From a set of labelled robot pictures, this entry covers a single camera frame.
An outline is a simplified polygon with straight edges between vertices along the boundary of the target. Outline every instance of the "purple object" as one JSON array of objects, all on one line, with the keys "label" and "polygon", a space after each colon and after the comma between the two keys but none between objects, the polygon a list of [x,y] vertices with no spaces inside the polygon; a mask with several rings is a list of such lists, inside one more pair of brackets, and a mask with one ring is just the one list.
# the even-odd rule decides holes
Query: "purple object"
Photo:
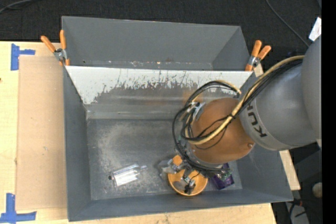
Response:
[{"label": "purple object", "polygon": [[[230,171],[229,164],[228,163],[223,164],[223,169]],[[212,182],[216,185],[217,189],[219,190],[234,184],[232,175],[229,175],[225,180],[220,179],[218,176],[213,176],[211,179]]]}]

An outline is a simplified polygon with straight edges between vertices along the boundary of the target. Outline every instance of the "wooden table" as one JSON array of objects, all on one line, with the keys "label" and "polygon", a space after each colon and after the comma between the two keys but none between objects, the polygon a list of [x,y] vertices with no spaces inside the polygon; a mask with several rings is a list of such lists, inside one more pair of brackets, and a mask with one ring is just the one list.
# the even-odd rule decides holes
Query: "wooden table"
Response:
[{"label": "wooden table", "polygon": [[[6,193],[16,194],[16,162],[18,133],[18,86],[19,70],[11,71],[11,44],[20,49],[34,49],[35,56],[54,57],[42,42],[0,41],[0,213],[5,211]],[[288,151],[281,158],[292,190],[300,189]],[[62,208],[35,208],[36,220],[32,223],[68,223],[67,210]],[[21,210],[18,213],[34,210]],[[257,204],[185,212],[122,217],[105,220],[80,221],[81,223],[276,223],[271,204]]]}]

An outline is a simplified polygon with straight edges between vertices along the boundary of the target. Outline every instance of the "cardboard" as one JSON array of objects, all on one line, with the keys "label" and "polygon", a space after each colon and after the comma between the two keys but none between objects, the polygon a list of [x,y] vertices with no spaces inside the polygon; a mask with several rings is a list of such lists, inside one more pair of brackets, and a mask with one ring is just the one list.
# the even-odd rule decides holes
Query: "cardboard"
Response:
[{"label": "cardboard", "polygon": [[62,67],[19,59],[16,209],[66,208]]}]

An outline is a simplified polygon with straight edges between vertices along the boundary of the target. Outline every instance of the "bin floor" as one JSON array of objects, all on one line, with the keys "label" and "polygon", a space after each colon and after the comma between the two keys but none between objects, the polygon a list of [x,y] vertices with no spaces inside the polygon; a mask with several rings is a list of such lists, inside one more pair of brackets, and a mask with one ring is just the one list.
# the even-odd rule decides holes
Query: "bin floor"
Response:
[{"label": "bin floor", "polygon": [[[175,193],[158,169],[159,162],[176,154],[171,121],[91,119],[87,135],[92,200]],[[111,172],[133,163],[147,169],[139,180],[116,187]],[[229,165],[235,183],[224,190],[242,188],[236,162]],[[209,181],[204,191],[211,190],[217,189]]]}]

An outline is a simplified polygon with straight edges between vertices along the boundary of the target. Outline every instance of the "black carpet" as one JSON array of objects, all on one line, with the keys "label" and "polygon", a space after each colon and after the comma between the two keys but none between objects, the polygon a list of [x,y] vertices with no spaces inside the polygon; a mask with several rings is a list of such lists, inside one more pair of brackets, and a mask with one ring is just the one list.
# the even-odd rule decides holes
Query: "black carpet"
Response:
[{"label": "black carpet", "polygon": [[[0,0],[2,6],[20,0]],[[306,43],[321,8],[317,0],[268,0]],[[307,46],[271,10],[265,0],[42,0],[0,13],[0,40],[59,40],[63,15],[165,22],[238,25],[251,52],[256,39],[272,46],[263,61],[268,69]]]}]

